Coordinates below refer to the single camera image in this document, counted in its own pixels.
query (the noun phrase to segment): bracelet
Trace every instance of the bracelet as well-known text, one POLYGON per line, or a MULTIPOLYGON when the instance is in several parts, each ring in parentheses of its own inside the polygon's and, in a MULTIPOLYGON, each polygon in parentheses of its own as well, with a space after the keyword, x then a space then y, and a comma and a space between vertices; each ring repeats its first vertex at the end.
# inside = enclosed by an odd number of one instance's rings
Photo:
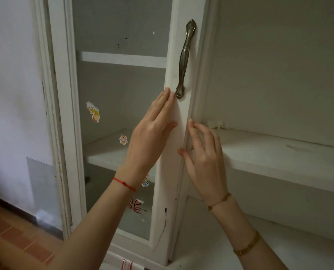
POLYGON ((122 185, 128 187, 131 191, 136 192, 136 189, 134 187, 129 186, 126 182, 121 181, 121 180, 117 179, 116 177, 114 177, 113 179, 116 180, 117 182, 120 182, 122 185))
POLYGON ((242 250, 235 250, 235 249, 233 249, 233 252, 238 256, 238 257, 240 257, 240 256, 242 256, 242 255, 244 255, 244 254, 246 254, 247 252, 249 252, 255 245, 256 245, 256 243, 258 243, 258 241, 261 239, 261 234, 258 232, 258 231, 256 231, 256 235, 255 235, 255 237, 253 238, 253 240, 249 243, 249 245, 247 245, 247 247, 246 248, 244 248, 244 249, 242 249, 242 250))
POLYGON ((213 208, 216 204, 219 204, 219 203, 222 203, 222 202, 226 201, 227 198, 228 198, 229 196, 231 196, 231 194, 230 194, 229 192, 227 192, 226 196, 224 196, 222 200, 220 200, 219 202, 217 202, 217 203, 215 203, 215 204, 213 204, 213 205, 208 206, 208 210, 211 211, 212 208, 213 208))

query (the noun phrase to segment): hand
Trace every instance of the hand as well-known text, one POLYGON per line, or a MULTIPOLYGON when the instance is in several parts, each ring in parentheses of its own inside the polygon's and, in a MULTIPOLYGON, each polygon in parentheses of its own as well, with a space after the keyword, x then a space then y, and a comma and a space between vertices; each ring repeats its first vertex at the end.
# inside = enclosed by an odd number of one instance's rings
POLYGON ((221 142, 219 136, 205 125, 190 120, 187 127, 192 138, 195 161, 192 161, 186 150, 180 149, 177 153, 183 157, 199 195, 211 206, 221 201, 228 192, 221 142), (195 128, 202 133, 204 146, 195 128))
POLYGON ((169 134, 177 122, 167 123, 175 102, 174 93, 166 87, 152 102, 144 118, 132 133, 124 164, 116 177, 138 186, 165 148, 169 134))

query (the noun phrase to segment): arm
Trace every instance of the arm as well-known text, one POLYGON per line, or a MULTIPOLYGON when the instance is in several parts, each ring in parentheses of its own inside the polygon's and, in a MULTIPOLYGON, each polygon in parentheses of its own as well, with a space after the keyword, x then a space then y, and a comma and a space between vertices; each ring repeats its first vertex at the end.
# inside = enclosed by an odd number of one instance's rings
MULTIPOLYGON (((167 87, 132 133, 127 157, 115 174, 137 188, 156 163, 176 122, 167 123, 174 93, 167 87)), ((66 240, 48 269, 99 269, 133 192, 112 180, 106 191, 66 240)))
MULTIPOLYGON (((192 161, 186 150, 179 150, 178 153, 185 160, 188 174, 196 190, 206 204, 211 206, 220 202, 228 193, 219 136, 211 129, 202 124, 194 123, 192 120, 188 122, 188 130, 192 138, 195 161, 192 161), (195 128, 202 133, 204 145, 195 128)), ((218 220, 235 250, 245 249, 254 239, 256 230, 232 196, 213 206, 211 213, 218 220)), ((245 270, 287 269, 263 239, 260 239, 250 251, 240 256, 239 260, 245 270)))

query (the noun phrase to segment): metal handle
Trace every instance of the metal handle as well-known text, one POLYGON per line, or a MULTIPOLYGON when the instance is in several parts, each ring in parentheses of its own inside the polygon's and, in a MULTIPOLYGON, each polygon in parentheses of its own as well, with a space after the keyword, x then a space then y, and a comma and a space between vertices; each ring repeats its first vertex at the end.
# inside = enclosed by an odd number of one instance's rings
POLYGON ((189 47, 191 45, 191 39, 194 35, 196 27, 196 22, 193 19, 189 21, 186 25, 186 40, 180 56, 180 66, 178 69, 178 86, 175 93, 178 99, 181 99, 185 95, 185 87, 183 86, 183 81, 185 79, 187 69, 189 47))

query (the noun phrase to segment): red string bracelet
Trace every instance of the red string bracelet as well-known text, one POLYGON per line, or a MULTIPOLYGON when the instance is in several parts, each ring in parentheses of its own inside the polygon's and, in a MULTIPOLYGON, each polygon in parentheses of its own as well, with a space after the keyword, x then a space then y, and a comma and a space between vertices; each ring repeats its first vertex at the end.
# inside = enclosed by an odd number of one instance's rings
POLYGON ((114 177, 113 179, 116 180, 117 182, 120 182, 122 185, 128 187, 131 191, 136 192, 136 189, 134 187, 129 186, 126 182, 121 181, 121 180, 117 179, 116 177, 114 177))

